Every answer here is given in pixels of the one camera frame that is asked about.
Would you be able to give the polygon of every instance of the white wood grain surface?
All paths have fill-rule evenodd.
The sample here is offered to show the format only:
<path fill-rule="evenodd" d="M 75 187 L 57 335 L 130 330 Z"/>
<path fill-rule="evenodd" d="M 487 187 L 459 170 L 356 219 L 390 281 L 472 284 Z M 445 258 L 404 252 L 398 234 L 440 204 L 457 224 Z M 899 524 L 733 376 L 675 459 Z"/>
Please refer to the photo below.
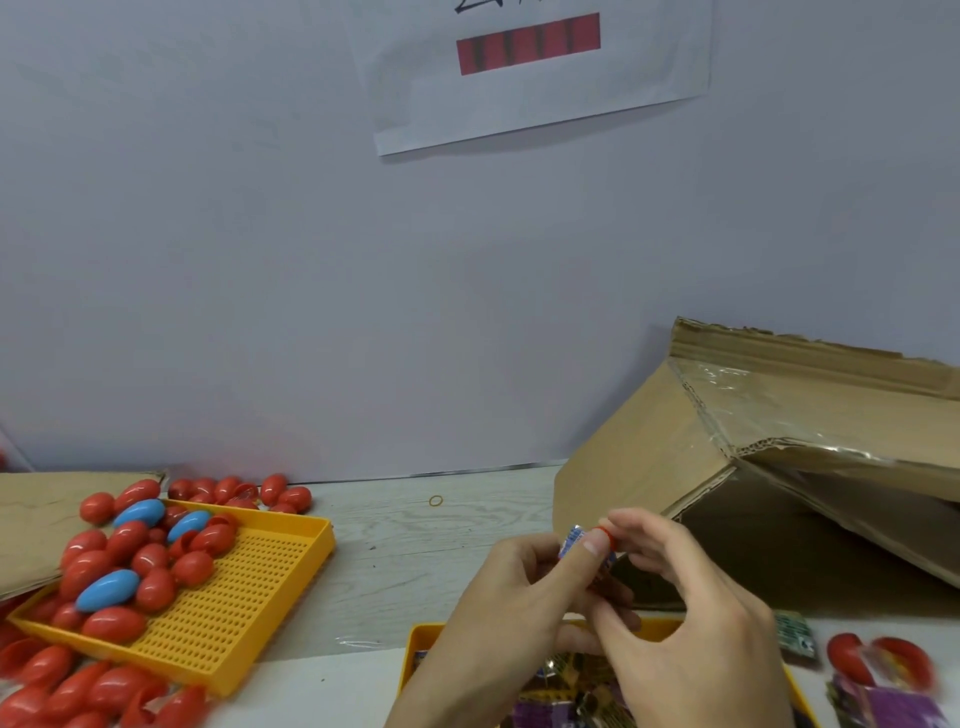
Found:
<path fill-rule="evenodd" d="M 262 660 L 401 647 L 446 620 L 496 541 L 550 530 L 558 469 L 310 486 L 337 550 Z"/>

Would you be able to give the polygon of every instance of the yellow tray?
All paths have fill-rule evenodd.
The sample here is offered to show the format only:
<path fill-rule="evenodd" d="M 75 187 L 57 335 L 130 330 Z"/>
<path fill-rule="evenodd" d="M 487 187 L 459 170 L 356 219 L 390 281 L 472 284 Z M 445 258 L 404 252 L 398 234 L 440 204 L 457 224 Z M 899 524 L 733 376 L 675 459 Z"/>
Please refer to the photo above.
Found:
<path fill-rule="evenodd" d="M 260 650 L 333 551 L 327 519 L 182 501 L 190 510 L 229 512 L 240 522 L 236 545 L 216 560 L 216 571 L 198 589 L 183 589 L 147 631 L 120 646 L 93 640 L 26 615 L 50 585 L 17 607 L 9 619 L 49 643 L 68 644 L 100 660 L 131 663 L 173 682 L 203 685 L 227 697 L 243 681 Z"/>
<path fill-rule="evenodd" d="M 583 622 L 580 620 L 577 620 L 574 623 L 583 624 Z M 644 617 L 643 622 L 641 623 L 640 631 L 636 632 L 635 634 L 642 640 L 658 643 L 662 642 L 676 632 L 677 628 L 682 623 L 683 622 L 680 619 Z M 414 653 L 424 649 L 430 649 L 430 647 L 433 646 L 433 643 L 437 641 L 437 638 L 440 637 L 440 633 L 443 631 L 443 622 L 415 624 L 413 629 L 410 630 L 410 635 L 407 637 L 407 653 L 403 657 L 403 671 L 400 673 L 400 685 L 396 689 L 397 695 L 400 694 L 400 691 L 403 690 L 403 686 L 407 684 L 407 681 L 410 680 L 410 676 L 414 673 Z M 787 680 L 790 682 L 790 702 L 793 703 L 794 708 L 810 719 L 810 722 L 813 724 L 813 728 L 820 728 L 820 723 L 817 722 L 813 711 L 810 710 L 810 706 L 807 704 L 804 694 L 794 682 L 793 675 L 790 674 L 790 670 L 786 669 L 786 667 L 784 667 L 784 670 L 786 671 Z"/>

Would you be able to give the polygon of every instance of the white paper sheet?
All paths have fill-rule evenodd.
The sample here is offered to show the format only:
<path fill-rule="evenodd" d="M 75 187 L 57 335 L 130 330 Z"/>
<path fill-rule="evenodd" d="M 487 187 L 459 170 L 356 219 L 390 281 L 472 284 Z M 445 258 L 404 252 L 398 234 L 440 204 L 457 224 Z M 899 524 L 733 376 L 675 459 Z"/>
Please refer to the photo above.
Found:
<path fill-rule="evenodd" d="M 704 93 L 709 82 L 712 0 L 341 4 L 380 155 L 674 101 Z M 594 13 L 598 49 L 580 50 L 567 25 L 565 55 L 543 57 L 557 53 L 544 48 L 543 26 Z M 541 60 L 516 62 L 531 49 L 522 44 L 518 54 L 513 39 L 532 26 Z M 505 56 L 508 65 L 462 75 L 457 41 L 493 34 L 504 34 L 494 38 L 499 60 L 486 41 L 479 58 L 496 66 Z"/>

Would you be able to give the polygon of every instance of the white paper on table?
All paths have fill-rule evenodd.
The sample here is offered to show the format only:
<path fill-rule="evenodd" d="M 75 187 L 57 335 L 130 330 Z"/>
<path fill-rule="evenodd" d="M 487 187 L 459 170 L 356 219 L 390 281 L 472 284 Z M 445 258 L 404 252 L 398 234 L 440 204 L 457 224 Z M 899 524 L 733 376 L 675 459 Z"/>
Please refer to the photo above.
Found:
<path fill-rule="evenodd" d="M 380 155 L 674 101 L 709 83 L 713 0 L 340 1 Z M 461 74 L 458 40 L 593 13 L 597 50 Z"/>

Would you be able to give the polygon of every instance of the white wall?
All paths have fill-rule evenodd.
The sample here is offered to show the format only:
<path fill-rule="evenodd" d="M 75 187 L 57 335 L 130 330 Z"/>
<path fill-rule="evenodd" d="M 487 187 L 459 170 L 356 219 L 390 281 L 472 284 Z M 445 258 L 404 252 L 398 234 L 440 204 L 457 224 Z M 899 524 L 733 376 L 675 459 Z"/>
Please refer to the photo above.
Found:
<path fill-rule="evenodd" d="M 0 0 L 0 425 L 369 477 L 568 454 L 676 314 L 960 363 L 960 6 L 717 0 L 713 56 L 380 159 L 330 0 Z"/>

